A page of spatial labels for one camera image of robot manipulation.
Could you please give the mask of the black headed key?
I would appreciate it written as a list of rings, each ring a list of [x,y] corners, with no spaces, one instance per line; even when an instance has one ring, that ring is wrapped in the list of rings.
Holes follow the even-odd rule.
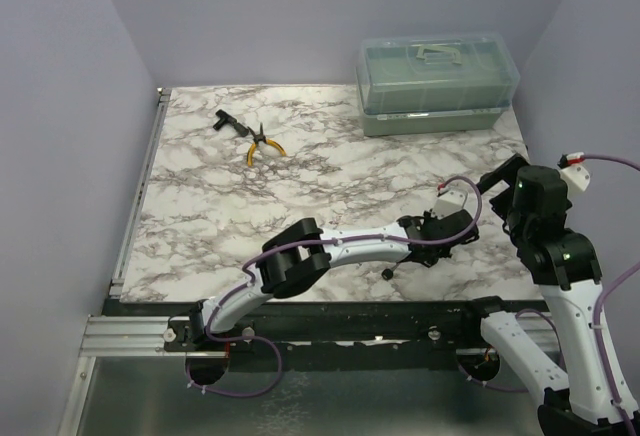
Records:
[[[385,268],[381,272],[381,277],[385,281],[392,280],[394,278],[394,276],[395,276],[395,271],[398,269],[399,266],[400,266],[400,262],[397,262],[397,263],[393,264],[392,266]]]

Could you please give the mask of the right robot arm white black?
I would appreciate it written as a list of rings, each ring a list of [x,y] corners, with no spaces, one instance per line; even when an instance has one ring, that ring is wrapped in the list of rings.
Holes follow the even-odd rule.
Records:
[[[498,297],[473,301],[475,314],[461,321],[460,335],[474,348],[488,343],[511,367],[536,405],[544,434],[636,435],[639,404],[606,331],[596,251],[566,226],[570,191],[589,184],[583,160],[570,155],[553,169],[516,154],[478,184],[480,192],[507,185],[490,205],[543,296],[565,364],[555,364]]]

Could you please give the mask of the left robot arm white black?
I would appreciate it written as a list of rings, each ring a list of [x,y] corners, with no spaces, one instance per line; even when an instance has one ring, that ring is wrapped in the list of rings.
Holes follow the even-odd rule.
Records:
[[[204,299],[185,315],[185,327],[167,324],[166,335],[175,338],[165,349],[210,351],[246,342],[274,343],[236,328],[241,319],[265,303],[290,299],[307,292],[327,272],[348,265],[386,262],[386,277],[403,263],[427,268],[449,258],[457,245],[479,238],[479,216],[456,210],[437,217],[430,212],[403,216],[382,227],[359,230],[328,230],[313,218],[294,223],[262,247],[262,252],[242,266],[246,279],[225,293]]]

